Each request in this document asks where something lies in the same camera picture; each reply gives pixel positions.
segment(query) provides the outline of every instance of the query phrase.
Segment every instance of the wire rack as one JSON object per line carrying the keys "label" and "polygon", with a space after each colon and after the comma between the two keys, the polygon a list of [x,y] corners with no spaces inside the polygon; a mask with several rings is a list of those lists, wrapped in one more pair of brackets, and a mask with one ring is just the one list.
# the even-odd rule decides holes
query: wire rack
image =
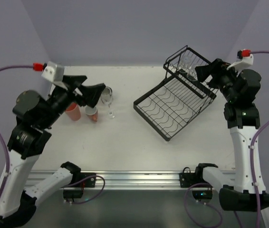
{"label": "wire rack", "polygon": [[165,79],[134,102],[134,109],[166,140],[171,140],[216,98],[217,89],[200,83],[194,70],[210,61],[185,46],[167,58]]}

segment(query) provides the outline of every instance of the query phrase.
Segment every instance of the gray floor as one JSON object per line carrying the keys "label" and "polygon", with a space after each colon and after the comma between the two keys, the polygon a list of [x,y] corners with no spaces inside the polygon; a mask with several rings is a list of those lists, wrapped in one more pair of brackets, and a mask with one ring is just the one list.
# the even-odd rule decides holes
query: gray floor
{"label": "gray floor", "polygon": [[[88,191],[86,197],[93,194]],[[184,191],[105,191],[84,205],[63,203],[62,191],[46,200],[25,228],[183,228],[196,227],[183,207]],[[211,200],[219,207],[218,195]],[[192,214],[205,226],[215,225],[219,216],[210,208],[188,200]],[[256,213],[241,212],[244,227],[255,227]],[[223,211],[221,227],[238,228],[232,212]]]}

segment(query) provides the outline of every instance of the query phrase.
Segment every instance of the white table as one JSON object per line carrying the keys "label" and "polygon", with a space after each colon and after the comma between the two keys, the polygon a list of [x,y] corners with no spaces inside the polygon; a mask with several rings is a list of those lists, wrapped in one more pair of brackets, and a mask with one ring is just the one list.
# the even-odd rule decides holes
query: white table
{"label": "white table", "polygon": [[52,137],[34,170],[56,170],[66,161],[83,170],[181,171],[200,162],[215,163],[221,170],[233,170],[234,151],[223,116],[224,97],[217,98],[196,119],[166,142],[134,109],[133,102],[159,84],[165,76],[161,66],[115,67],[73,66],[66,75],[86,75],[85,85],[104,82],[113,89],[109,119],[107,107],[97,105],[99,119],[72,122],[63,114],[53,125]]}

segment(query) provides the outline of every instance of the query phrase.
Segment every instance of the cup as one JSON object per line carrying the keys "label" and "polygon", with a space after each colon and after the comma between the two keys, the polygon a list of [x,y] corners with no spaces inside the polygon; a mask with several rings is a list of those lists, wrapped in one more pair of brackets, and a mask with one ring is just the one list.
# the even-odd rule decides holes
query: cup
{"label": "cup", "polygon": [[92,120],[93,122],[97,122],[98,111],[97,111],[97,108],[96,107],[91,108],[89,106],[86,106],[85,107],[85,113],[86,113],[86,115],[88,116],[88,118],[90,120]]}
{"label": "cup", "polygon": [[81,112],[77,103],[72,103],[65,111],[69,118],[73,121],[77,121],[81,118]]}

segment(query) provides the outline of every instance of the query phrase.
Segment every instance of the robotic arm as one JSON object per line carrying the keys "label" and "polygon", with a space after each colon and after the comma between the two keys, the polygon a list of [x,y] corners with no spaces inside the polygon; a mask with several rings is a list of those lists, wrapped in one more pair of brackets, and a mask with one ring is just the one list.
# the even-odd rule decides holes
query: robotic arm
{"label": "robotic arm", "polygon": [[[195,68],[198,80],[204,82],[211,76],[208,86],[219,89],[227,100],[224,117],[234,146],[235,182],[226,178],[215,164],[199,164],[195,174],[219,192],[220,205],[224,210],[257,211],[256,197],[260,198],[261,209],[269,207],[269,194],[260,170],[258,138],[253,143],[253,159],[250,157],[251,140],[260,128],[259,112],[253,101],[260,89],[261,76],[245,69],[253,64],[249,50],[239,51],[238,58],[240,60],[231,65],[216,59],[209,65]],[[257,181],[254,181],[251,171],[252,163]]]}
{"label": "robotic arm", "polygon": [[[66,76],[64,67],[52,62],[43,68],[42,76],[56,86],[52,94],[45,100],[36,91],[25,91],[18,96],[13,108],[17,126],[8,142],[10,171],[6,173],[5,167],[0,178],[0,228],[23,226],[41,202],[78,179],[81,169],[66,162],[41,183],[24,189],[33,165],[51,137],[45,129],[50,129],[72,102],[94,107],[106,87],[105,84],[83,86],[86,76]],[[4,177],[7,182],[1,190]]]}

